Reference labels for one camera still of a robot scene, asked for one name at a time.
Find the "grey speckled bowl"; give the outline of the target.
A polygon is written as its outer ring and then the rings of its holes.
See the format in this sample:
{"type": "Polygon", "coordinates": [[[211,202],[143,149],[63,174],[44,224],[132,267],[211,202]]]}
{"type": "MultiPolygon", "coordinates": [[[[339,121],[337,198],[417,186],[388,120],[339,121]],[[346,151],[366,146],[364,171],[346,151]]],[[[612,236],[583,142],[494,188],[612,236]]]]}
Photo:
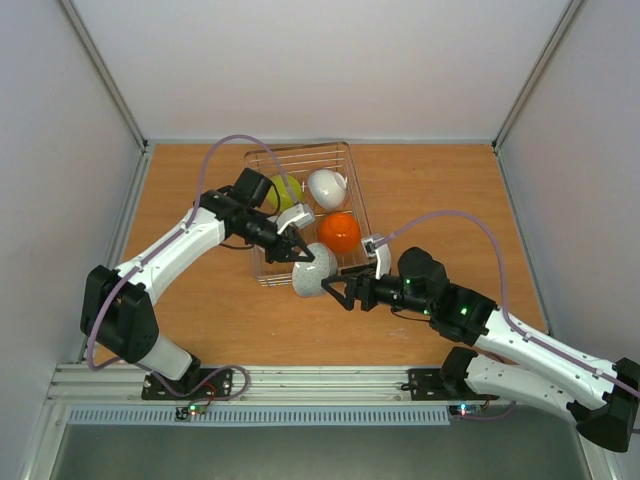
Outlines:
{"type": "Polygon", "coordinates": [[[334,253],[323,243],[315,242],[308,246],[314,255],[312,262],[296,262],[292,271],[292,287],[302,298],[322,295],[325,290],[322,281],[335,275],[338,262],[334,253]]]}

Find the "green white bowl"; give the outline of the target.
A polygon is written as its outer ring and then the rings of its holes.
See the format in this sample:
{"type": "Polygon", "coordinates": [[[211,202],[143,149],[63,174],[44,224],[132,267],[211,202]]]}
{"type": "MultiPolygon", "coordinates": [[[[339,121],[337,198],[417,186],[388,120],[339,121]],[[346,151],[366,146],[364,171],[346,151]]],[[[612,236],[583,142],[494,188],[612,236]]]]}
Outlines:
{"type": "Polygon", "coordinates": [[[293,197],[289,195],[289,190],[280,175],[274,175],[270,178],[272,187],[267,194],[267,201],[280,212],[291,208],[295,201],[303,200],[302,187],[298,180],[291,175],[287,175],[286,178],[294,194],[293,197]]]}

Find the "white ceramic bowl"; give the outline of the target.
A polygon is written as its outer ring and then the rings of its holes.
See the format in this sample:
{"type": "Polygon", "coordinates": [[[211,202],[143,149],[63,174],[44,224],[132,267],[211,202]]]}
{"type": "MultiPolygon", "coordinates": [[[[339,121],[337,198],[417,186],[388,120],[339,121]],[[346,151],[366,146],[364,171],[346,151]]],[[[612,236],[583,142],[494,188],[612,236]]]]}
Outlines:
{"type": "Polygon", "coordinates": [[[346,199],[347,179],[336,171],[317,170],[307,184],[314,200],[326,210],[337,209],[346,199]]]}

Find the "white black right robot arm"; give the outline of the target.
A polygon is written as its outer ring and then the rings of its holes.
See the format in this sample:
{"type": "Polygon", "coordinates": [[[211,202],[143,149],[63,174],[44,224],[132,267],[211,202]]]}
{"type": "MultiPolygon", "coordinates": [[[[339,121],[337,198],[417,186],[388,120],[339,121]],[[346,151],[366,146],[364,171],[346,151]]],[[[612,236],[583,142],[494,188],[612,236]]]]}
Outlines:
{"type": "Polygon", "coordinates": [[[412,247],[395,275],[369,264],[322,282],[346,310],[379,304],[421,314],[455,343],[440,368],[444,390],[497,396],[553,413],[590,442],[617,453],[629,449],[639,411],[639,365],[576,350],[521,320],[494,300],[452,283],[445,267],[412,247]]]}

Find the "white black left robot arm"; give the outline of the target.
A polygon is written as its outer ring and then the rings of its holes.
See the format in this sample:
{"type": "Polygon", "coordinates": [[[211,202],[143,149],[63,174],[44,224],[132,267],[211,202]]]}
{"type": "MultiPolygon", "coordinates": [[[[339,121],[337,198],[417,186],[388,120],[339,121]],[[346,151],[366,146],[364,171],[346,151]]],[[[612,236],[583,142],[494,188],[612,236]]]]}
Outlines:
{"type": "Polygon", "coordinates": [[[185,217],[141,254],[113,269],[94,268],[81,314],[88,346],[162,375],[179,398],[195,395],[202,381],[191,367],[195,359],[161,334],[154,306],[192,263],[231,236],[261,248],[268,263],[313,261],[299,233],[314,221],[311,207],[296,203],[276,217],[261,212],[271,186],[269,178],[246,168],[234,184],[200,194],[185,217]]]}

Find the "right small circuit board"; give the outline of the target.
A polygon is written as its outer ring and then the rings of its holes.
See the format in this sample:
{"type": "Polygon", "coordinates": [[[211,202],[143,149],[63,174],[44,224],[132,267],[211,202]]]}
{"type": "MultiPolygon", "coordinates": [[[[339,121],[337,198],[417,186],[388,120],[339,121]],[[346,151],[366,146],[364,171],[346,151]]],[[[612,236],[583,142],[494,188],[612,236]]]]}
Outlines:
{"type": "Polygon", "coordinates": [[[466,416],[474,416],[479,415],[483,412],[484,407],[479,404],[467,404],[461,403],[457,405],[449,406],[449,413],[453,417],[466,417],[466,416]]]}

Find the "small circuit board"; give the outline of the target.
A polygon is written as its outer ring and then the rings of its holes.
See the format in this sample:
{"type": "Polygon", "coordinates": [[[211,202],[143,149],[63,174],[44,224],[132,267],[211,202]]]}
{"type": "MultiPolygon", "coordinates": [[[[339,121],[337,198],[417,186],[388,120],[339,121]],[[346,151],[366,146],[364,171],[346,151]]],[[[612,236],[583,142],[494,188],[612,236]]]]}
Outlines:
{"type": "Polygon", "coordinates": [[[185,407],[176,407],[174,419],[176,421],[190,421],[198,416],[204,415],[208,410],[206,405],[190,405],[185,407]]]}
{"type": "Polygon", "coordinates": [[[466,416],[474,416],[479,415],[483,412],[484,407],[479,404],[467,404],[461,403],[457,405],[449,406],[449,413],[453,417],[466,417],[466,416]]]}

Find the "left small circuit board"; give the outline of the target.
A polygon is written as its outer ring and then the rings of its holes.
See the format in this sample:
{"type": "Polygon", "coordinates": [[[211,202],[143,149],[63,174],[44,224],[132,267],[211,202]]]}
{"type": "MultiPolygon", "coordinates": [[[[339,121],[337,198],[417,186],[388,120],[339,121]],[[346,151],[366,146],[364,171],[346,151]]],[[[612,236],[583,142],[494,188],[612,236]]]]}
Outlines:
{"type": "Polygon", "coordinates": [[[176,421],[190,421],[198,416],[204,415],[208,410],[206,405],[190,405],[185,407],[176,407],[174,419],[176,421]]]}

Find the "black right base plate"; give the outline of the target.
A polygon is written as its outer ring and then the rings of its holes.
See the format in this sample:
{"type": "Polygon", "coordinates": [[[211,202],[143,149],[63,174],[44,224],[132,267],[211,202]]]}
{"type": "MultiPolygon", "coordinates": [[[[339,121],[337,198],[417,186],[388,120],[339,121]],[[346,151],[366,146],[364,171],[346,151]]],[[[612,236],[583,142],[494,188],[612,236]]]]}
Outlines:
{"type": "Polygon", "coordinates": [[[446,386],[440,378],[439,368],[411,368],[407,371],[407,382],[401,386],[410,394],[412,401],[484,401],[487,395],[473,392],[465,384],[446,386]]]}

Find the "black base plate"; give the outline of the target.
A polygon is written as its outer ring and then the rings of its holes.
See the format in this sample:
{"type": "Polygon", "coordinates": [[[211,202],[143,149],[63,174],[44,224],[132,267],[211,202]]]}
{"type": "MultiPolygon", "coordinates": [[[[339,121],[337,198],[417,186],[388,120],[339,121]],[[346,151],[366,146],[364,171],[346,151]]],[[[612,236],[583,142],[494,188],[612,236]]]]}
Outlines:
{"type": "Polygon", "coordinates": [[[146,401],[197,400],[211,395],[223,398],[231,394],[233,376],[230,368],[206,367],[192,368],[179,380],[151,373],[144,378],[141,398],[146,401]]]}
{"type": "Polygon", "coordinates": [[[412,401],[484,401],[487,395],[473,392],[465,384],[446,386],[440,378],[439,368],[411,368],[407,371],[407,382],[401,386],[410,394],[412,401]]]}

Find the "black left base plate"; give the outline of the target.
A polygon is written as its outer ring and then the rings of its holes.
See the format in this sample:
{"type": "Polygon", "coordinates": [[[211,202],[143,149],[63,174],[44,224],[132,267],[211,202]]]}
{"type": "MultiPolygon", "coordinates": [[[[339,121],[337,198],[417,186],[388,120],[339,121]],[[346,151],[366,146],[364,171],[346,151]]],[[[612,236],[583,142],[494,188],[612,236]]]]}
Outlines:
{"type": "Polygon", "coordinates": [[[223,398],[231,394],[233,376],[230,368],[206,367],[192,368],[179,380],[151,373],[144,378],[141,398],[146,401],[197,400],[211,395],[223,398]]]}

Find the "aluminium front rail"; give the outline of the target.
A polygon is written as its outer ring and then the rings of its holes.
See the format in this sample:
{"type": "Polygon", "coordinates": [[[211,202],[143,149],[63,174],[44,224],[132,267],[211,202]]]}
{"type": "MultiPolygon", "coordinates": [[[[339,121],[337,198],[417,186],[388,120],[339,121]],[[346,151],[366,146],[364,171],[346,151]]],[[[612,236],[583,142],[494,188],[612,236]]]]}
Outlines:
{"type": "MultiPolygon", "coordinates": [[[[409,404],[401,386],[407,366],[248,366],[250,386],[235,373],[231,405],[388,405],[409,404]]],[[[46,393],[48,403],[141,405],[147,375],[132,366],[112,365],[93,372],[83,364],[55,368],[46,393]]]]}

